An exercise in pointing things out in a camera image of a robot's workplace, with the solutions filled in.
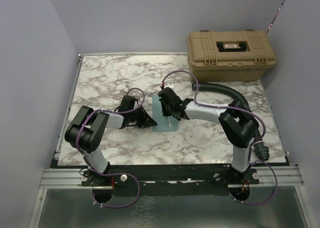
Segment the light blue paper envelope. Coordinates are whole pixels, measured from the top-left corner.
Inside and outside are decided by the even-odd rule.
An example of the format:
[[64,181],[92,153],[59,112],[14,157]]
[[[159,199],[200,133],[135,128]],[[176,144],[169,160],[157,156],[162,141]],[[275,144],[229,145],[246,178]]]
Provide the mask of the light blue paper envelope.
[[179,121],[172,116],[170,117],[171,127],[169,127],[168,117],[162,114],[162,106],[157,95],[152,96],[152,119],[157,122],[156,126],[152,127],[153,132],[175,132],[179,128]]

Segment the beige paper letter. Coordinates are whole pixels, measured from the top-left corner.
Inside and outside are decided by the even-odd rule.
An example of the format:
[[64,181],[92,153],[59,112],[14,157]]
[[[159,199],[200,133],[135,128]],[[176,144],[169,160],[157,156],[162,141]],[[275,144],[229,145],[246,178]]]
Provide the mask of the beige paper letter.
[[168,124],[169,124],[169,127],[172,127],[170,117],[168,117]]

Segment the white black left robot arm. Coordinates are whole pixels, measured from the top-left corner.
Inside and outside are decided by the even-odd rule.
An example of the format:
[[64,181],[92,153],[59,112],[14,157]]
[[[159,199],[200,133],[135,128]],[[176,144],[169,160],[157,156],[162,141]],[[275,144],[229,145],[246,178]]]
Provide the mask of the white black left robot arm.
[[88,168],[93,173],[97,184],[106,185],[111,178],[108,171],[110,162],[100,149],[106,128],[123,129],[137,127],[139,129],[157,126],[157,122],[149,116],[138,100],[131,95],[124,95],[115,112],[94,110],[82,106],[64,133],[64,140],[76,148],[83,156]]

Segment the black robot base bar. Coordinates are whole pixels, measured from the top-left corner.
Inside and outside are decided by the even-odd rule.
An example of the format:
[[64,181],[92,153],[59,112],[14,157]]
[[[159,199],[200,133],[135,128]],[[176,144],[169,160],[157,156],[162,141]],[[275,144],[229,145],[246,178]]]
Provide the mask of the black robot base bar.
[[229,188],[259,184],[256,169],[240,173],[230,164],[112,165],[112,177],[100,176],[75,165],[79,188],[118,196],[227,196]]

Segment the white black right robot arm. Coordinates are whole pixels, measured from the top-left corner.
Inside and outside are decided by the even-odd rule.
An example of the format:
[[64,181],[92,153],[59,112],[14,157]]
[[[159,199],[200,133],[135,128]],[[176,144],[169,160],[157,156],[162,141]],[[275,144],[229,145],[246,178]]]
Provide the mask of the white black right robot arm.
[[259,124],[242,104],[234,100],[226,106],[197,104],[192,98],[181,98],[170,88],[158,93],[162,115],[180,120],[202,120],[221,125],[228,141],[233,145],[233,156],[229,177],[240,184],[248,177],[250,167],[250,143],[253,141]]

